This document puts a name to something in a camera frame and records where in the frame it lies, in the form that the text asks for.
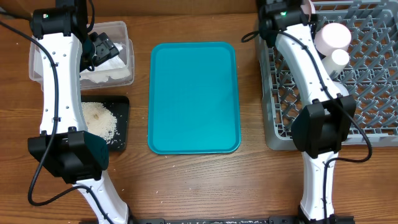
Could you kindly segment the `white napkin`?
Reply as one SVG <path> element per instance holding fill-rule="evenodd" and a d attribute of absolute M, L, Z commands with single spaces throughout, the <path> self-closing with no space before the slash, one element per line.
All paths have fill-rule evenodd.
<path fill-rule="evenodd" d="M 107 88 L 131 85 L 134 82 L 134 51 L 129 39 L 126 44 L 115 43 L 119 55 L 96 67 L 94 72 L 80 73 L 80 86 L 83 88 Z"/>

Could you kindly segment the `large white plate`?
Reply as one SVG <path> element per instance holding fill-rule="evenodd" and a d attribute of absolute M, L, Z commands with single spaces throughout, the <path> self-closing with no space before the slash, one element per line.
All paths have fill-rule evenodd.
<path fill-rule="evenodd" d="M 304 14 L 311 16 L 315 14 L 315 6 L 311 0 L 303 0 L 301 5 Z"/>

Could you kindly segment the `pink bowl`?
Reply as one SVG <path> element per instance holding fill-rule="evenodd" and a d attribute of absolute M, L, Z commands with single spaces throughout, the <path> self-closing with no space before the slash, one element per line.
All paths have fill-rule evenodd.
<path fill-rule="evenodd" d="M 351 32 L 346 26 L 330 23 L 315 34 L 314 44 L 322 55 L 328 56 L 337 49 L 347 51 L 351 39 Z"/>

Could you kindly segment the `white cup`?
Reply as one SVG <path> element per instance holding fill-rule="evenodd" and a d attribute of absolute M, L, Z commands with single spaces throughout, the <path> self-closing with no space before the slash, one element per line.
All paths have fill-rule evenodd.
<path fill-rule="evenodd" d="M 342 49 L 334 50 L 330 55 L 322 59 L 322 64 L 331 77 L 334 73 L 341 73 L 349 63 L 349 53 Z"/>

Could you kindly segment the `grey-blue bowl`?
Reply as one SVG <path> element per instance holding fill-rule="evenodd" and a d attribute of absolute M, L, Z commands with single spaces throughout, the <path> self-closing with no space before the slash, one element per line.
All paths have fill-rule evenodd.
<path fill-rule="evenodd" d="M 341 93 L 343 96 L 348 96 L 348 95 L 349 95 L 348 90 L 346 89 L 346 87 L 345 87 L 343 84 L 341 84 L 340 82 L 333 82 L 333 83 L 334 83 L 335 86 L 339 89 L 340 93 Z"/>

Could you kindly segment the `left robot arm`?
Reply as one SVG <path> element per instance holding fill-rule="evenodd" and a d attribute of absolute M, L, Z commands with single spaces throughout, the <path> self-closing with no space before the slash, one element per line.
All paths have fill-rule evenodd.
<path fill-rule="evenodd" d="M 81 105 L 80 73 L 118 53 L 105 36 L 92 34 L 91 1 L 57 1 L 37 9 L 30 21 L 43 69 L 44 106 L 40 134 L 29 138 L 28 150 L 49 171 L 77 190 L 99 223 L 132 223 L 129 206 L 108 174 L 106 141 L 89 133 Z"/>

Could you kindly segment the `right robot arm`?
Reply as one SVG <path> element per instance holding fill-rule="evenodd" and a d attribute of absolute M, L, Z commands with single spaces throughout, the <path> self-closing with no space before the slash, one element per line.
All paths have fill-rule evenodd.
<path fill-rule="evenodd" d="M 259 35 L 282 54 L 299 90 L 302 110 L 290 129 L 302 153 L 304 187 L 299 217 L 304 223 L 353 223 L 335 215 L 333 171 L 346 140 L 355 100 L 330 80 L 312 38 L 312 18 L 301 1 L 257 1 Z"/>

